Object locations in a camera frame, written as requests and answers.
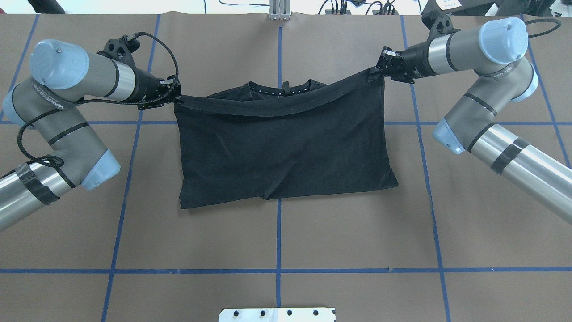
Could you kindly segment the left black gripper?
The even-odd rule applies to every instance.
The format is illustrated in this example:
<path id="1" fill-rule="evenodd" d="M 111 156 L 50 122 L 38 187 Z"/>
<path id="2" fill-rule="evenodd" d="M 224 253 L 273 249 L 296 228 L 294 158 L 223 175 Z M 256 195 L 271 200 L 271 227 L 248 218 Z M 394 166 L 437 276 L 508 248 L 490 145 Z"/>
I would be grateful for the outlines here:
<path id="1" fill-rule="evenodd" d="M 180 80 L 158 79 L 149 72 L 134 69 L 132 102 L 139 108 L 155 108 L 176 102 L 181 97 Z"/>

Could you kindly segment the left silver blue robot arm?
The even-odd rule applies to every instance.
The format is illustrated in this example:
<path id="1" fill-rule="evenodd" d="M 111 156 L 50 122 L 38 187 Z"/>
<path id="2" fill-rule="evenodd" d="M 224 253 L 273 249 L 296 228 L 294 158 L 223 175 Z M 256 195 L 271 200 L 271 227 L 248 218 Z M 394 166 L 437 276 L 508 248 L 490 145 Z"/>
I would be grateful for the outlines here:
<path id="1" fill-rule="evenodd" d="M 78 110 L 86 103 L 161 107 L 181 95 L 179 68 L 159 79 L 136 67 L 139 31 L 110 39 L 91 53 L 57 39 L 35 45 L 28 79 L 4 98 L 3 111 L 20 126 L 26 161 L 1 178 L 1 230 L 57 202 L 77 186 L 90 191 L 120 172 L 120 163 Z"/>

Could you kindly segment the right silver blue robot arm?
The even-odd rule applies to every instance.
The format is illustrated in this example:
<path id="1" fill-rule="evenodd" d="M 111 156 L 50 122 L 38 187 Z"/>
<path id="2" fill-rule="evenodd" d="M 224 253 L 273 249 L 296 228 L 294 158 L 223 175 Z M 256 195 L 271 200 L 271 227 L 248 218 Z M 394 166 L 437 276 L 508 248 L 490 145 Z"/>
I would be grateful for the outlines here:
<path id="1" fill-rule="evenodd" d="M 511 102 L 535 92 L 539 76 L 525 57 L 526 23 L 517 17 L 491 20 L 470 30 L 456 29 L 450 16 L 423 16 L 429 36 L 402 51 L 384 47 L 370 79 L 416 79 L 474 71 L 477 80 L 437 123 L 433 137 L 452 153 L 468 152 L 570 223 L 571 170 L 494 118 Z"/>

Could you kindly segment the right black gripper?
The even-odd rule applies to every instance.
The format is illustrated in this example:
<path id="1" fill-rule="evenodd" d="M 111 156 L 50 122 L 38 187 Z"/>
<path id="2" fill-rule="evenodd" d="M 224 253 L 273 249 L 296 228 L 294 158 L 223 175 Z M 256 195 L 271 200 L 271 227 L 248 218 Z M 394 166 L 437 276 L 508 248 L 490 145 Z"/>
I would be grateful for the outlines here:
<path id="1" fill-rule="evenodd" d="M 392 81 L 415 83 L 416 79 L 430 76 L 428 59 L 429 43 L 419 43 L 398 51 L 395 57 L 390 47 L 383 47 L 376 66 L 374 67 L 374 81 L 380 77 L 391 77 Z"/>

